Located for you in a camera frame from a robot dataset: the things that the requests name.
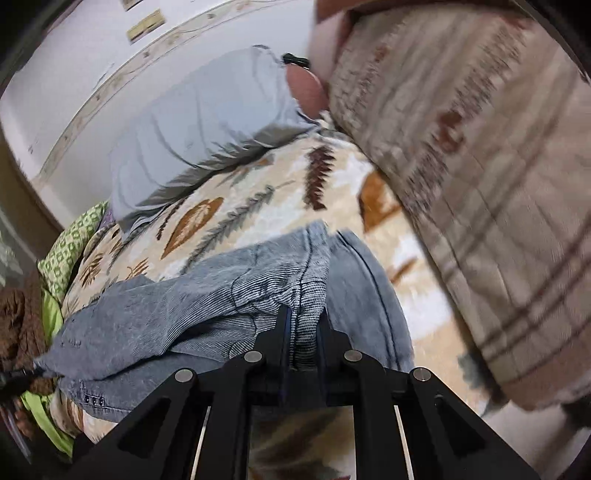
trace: leaf pattern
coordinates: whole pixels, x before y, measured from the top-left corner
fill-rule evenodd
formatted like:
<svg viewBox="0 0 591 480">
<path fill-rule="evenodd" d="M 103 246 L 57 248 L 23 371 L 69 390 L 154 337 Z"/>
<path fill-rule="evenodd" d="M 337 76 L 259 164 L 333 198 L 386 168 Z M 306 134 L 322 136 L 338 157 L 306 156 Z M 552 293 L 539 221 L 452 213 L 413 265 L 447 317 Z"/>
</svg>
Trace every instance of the leaf pattern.
<svg viewBox="0 0 591 480">
<path fill-rule="evenodd" d="M 160 260 L 183 245 L 195 233 L 201 230 L 209 219 L 215 215 L 222 203 L 222 197 L 217 197 L 213 200 L 203 200 L 187 211 L 179 220 L 174 232 L 170 236 Z"/>
<path fill-rule="evenodd" d="M 326 210 L 324 203 L 322 203 L 322 196 L 324 185 L 332 171 L 332 162 L 335 160 L 332 154 L 332 149 L 327 145 L 322 145 L 306 154 L 310 163 L 306 175 L 304 203 L 312 207 L 313 210 Z"/>
<path fill-rule="evenodd" d="M 71 298 L 68 298 L 67 303 L 65 304 L 65 309 L 63 311 L 63 317 L 68 318 L 73 313 L 78 311 L 78 304 L 80 303 L 80 297 L 78 295 L 72 295 Z"/>
<path fill-rule="evenodd" d="M 131 242 L 133 242 L 142 233 L 144 233 L 144 230 L 146 230 L 150 225 L 151 223 L 145 223 L 137 227 L 133 232 L 131 232 L 124 241 L 121 241 L 121 238 L 117 240 L 115 246 L 111 249 L 111 254 L 113 254 L 113 257 L 111 258 L 109 268 L 107 268 L 107 275 L 111 273 L 111 268 L 113 268 L 113 265 L 115 264 L 121 253 L 123 252 L 123 250 L 125 250 L 125 247 L 127 247 Z"/>
<path fill-rule="evenodd" d="M 98 300 L 98 299 L 101 297 L 101 295 L 102 295 L 103 293 L 105 293 L 105 290 L 106 290 L 107 288 L 109 288 L 109 287 L 110 287 L 112 284 L 114 284 L 114 283 L 117 283 L 117 281 L 118 281 L 118 280 L 119 280 L 119 277 L 118 277 L 118 276 L 117 276 L 117 277 L 115 277 L 115 278 L 111 278 L 110 280 L 107 280 L 107 281 L 105 282 L 105 284 L 103 285 L 103 288 L 101 288 L 100 292 L 98 292 L 98 293 L 94 294 L 94 295 L 93 295 L 93 296 L 90 298 L 90 300 L 89 300 L 89 302 L 88 302 L 88 305 L 90 305 L 91 303 L 93 303 L 93 302 L 97 301 L 97 300 Z"/>
<path fill-rule="evenodd" d="M 98 253 L 92 261 L 82 271 L 82 287 L 87 287 L 94 282 L 96 276 L 100 273 L 100 261 L 103 260 L 103 254 Z"/>
<path fill-rule="evenodd" d="M 162 238 L 162 234 L 164 232 L 164 229 L 166 228 L 166 225 L 168 224 L 168 221 L 170 220 L 170 218 L 177 213 L 178 209 L 181 208 L 183 206 L 183 203 L 185 203 L 187 201 L 187 199 L 189 198 L 189 196 L 186 196 L 182 199 L 180 199 L 175 205 L 174 207 L 172 207 L 168 213 L 168 215 L 166 216 L 166 218 L 164 219 L 164 222 L 162 222 L 162 225 L 160 225 L 160 227 L 158 228 L 158 233 L 156 234 L 156 240 L 160 240 Z"/>
<path fill-rule="evenodd" d="M 401 205 L 382 174 L 378 170 L 370 173 L 359 192 L 359 211 L 363 220 L 363 232 L 371 231 L 401 210 Z"/>
<path fill-rule="evenodd" d="M 416 258 L 411 258 L 410 260 L 403 263 L 402 266 L 400 266 L 400 268 L 398 268 L 394 273 L 388 276 L 390 279 L 390 283 L 392 285 L 398 285 L 402 280 L 402 277 L 405 276 L 408 272 L 410 272 L 416 263 Z"/>
<path fill-rule="evenodd" d="M 260 168 L 266 167 L 268 165 L 273 165 L 275 163 L 275 156 L 273 153 L 268 152 L 259 160 L 248 163 L 246 165 L 237 166 L 226 178 L 224 178 L 220 183 L 217 184 L 219 187 L 228 181 L 232 181 L 232 187 L 240 183 L 244 180 L 247 175 L 252 170 L 259 170 Z"/>
<path fill-rule="evenodd" d="M 148 263 L 148 259 L 144 258 L 135 267 L 127 267 L 129 273 L 127 274 L 127 277 L 124 278 L 124 280 L 130 280 L 134 277 L 137 277 L 138 275 L 141 275 L 142 273 L 146 273 L 149 268 L 150 264 Z"/>
<path fill-rule="evenodd" d="M 96 247 L 102 242 L 103 238 L 105 238 L 106 234 L 109 232 L 109 227 L 103 227 L 102 229 L 98 229 L 96 233 L 90 238 L 89 242 L 86 244 L 84 248 L 84 253 L 82 254 L 82 261 L 85 262 L 88 257 L 90 257 L 91 253 L 95 250 Z"/>
<path fill-rule="evenodd" d="M 234 211 L 229 212 L 226 218 L 221 220 L 214 228 L 209 230 L 201 239 L 193 253 L 187 259 L 187 263 L 181 270 L 181 275 L 187 273 L 189 267 L 197 260 L 201 259 L 206 253 L 213 250 L 222 240 L 227 238 L 232 232 L 235 232 L 242 227 L 244 221 L 259 211 L 265 203 L 269 203 L 276 191 L 275 187 L 267 185 L 263 192 L 258 192 L 254 197 L 246 200 L 244 205 L 237 207 Z"/>
</svg>

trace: white wall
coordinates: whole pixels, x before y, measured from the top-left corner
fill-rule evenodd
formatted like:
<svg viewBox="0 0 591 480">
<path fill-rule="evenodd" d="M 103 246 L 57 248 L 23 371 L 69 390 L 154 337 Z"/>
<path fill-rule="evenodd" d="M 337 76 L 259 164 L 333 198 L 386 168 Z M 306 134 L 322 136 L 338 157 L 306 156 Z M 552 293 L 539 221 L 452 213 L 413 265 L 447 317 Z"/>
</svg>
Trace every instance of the white wall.
<svg viewBox="0 0 591 480">
<path fill-rule="evenodd" d="M 13 77 L 0 99 L 6 139 L 25 175 L 64 226 L 109 196 L 107 154 L 130 120 L 192 70 L 256 43 L 269 45 L 277 54 L 305 54 L 313 0 L 244 0 L 244 12 L 252 11 L 174 48 L 135 76 L 77 134 L 49 178 L 35 182 L 60 136 L 73 119 L 79 121 L 77 112 L 103 82 L 155 39 L 221 3 L 144 0 L 125 12 L 118 0 L 84 0 Z M 126 31 L 156 8 L 166 25 L 130 45 Z"/>
</svg>

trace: brown plaid fabric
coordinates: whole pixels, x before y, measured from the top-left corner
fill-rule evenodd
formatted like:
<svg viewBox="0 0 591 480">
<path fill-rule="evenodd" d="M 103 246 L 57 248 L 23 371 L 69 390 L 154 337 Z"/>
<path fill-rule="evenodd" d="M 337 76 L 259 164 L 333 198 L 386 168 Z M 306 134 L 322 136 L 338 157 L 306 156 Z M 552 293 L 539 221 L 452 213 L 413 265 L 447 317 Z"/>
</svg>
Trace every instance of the brown plaid fabric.
<svg viewBox="0 0 591 480">
<path fill-rule="evenodd" d="M 591 90 L 536 22 L 362 18 L 335 121 L 389 178 L 492 373 L 525 408 L 591 391 Z"/>
</svg>

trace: black metal bracket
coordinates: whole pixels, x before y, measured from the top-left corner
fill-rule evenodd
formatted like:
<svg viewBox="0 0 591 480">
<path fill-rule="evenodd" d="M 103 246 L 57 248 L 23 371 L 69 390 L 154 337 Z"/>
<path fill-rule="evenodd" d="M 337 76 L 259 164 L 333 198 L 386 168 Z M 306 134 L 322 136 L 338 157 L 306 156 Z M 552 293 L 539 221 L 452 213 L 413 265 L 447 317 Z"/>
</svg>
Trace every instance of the black metal bracket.
<svg viewBox="0 0 591 480">
<path fill-rule="evenodd" d="M 406 374 L 384 368 L 354 350 L 324 312 L 317 327 L 317 370 L 290 371 L 290 329 L 291 312 L 282 307 L 275 328 L 259 334 L 252 351 L 204 374 L 178 370 L 81 457 L 66 478 L 188 480 L 202 437 L 195 478 L 242 480 L 252 406 L 288 411 L 353 405 L 360 480 L 408 478 L 402 438 L 417 480 L 539 479 L 429 370 Z M 308 394 L 293 401 L 303 384 Z"/>
</svg>

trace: green patterned pillow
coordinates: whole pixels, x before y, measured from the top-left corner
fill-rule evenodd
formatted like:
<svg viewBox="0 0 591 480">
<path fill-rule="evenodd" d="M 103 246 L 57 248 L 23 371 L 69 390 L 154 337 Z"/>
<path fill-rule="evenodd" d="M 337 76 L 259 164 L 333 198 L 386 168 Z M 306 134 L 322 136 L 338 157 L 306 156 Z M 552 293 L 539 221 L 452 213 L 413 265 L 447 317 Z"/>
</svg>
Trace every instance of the green patterned pillow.
<svg viewBox="0 0 591 480">
<path fill-rule="evenodd" d="M 80 215 L 60 234 L 45 259 L 37 263 L 39 273 L 45 279 L 47 290 L 60 305 L 66 296 L 72 269 L 96 232 L 106 205 L 107 202 L 101 202 Z"/>
</svg>

